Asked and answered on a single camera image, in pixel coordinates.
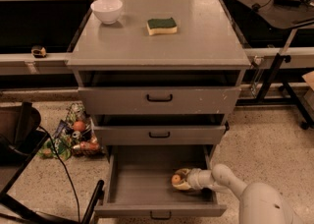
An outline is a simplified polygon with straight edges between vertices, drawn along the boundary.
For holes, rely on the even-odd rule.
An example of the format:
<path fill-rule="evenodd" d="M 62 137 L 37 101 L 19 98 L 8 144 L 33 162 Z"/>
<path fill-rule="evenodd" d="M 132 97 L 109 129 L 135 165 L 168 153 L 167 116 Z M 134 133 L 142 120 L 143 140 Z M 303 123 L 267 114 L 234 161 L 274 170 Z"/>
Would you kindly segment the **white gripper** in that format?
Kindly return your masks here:
<path fill-rule="evenodd" d="M 199 181 L 199 174 L 201 170 L 199 168 L 188 168 L 179 169 L 175 172 L 175 178 L 182 180 L 186 178 L 186 182 L 180 184 L 174 184 L 173 187 L 179 191 L 188 191 L 190 189 L 201 190 L 202 186 Z"/>

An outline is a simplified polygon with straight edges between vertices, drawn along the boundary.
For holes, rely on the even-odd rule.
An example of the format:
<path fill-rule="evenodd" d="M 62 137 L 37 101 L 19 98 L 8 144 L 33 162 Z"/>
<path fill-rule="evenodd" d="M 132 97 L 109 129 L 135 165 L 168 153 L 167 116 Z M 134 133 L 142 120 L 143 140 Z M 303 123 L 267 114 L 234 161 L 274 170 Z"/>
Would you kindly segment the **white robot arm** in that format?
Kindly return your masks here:
<path fill-rule="evenodd" d="M 224 164 L 217 164 L 211 170 L 179 169 L 171 183 L 180 191 L 232 192 L 239 200 L 239 224 L 304 224 L 277 190 L 265 183 L 247 185 Z"/>

